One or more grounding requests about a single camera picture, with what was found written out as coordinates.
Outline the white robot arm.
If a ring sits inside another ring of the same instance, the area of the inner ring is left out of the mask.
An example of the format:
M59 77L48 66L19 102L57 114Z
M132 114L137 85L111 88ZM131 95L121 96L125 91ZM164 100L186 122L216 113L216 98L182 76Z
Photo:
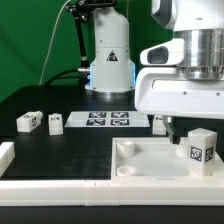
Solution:
M224 0L152 0L151 15L171 40L130 60L128 24L113 8L95 12L95 60L86 88L109 98L135 90L137 111L163 117L224 119Z

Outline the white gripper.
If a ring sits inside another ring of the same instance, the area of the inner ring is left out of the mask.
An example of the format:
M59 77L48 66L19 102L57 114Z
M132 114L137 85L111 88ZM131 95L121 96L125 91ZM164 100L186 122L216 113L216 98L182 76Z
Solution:
M224 119L224 78L188 80L175 67L144 68L136 80L135 108L140 113L163 116L173 142L176 128L171 117Z

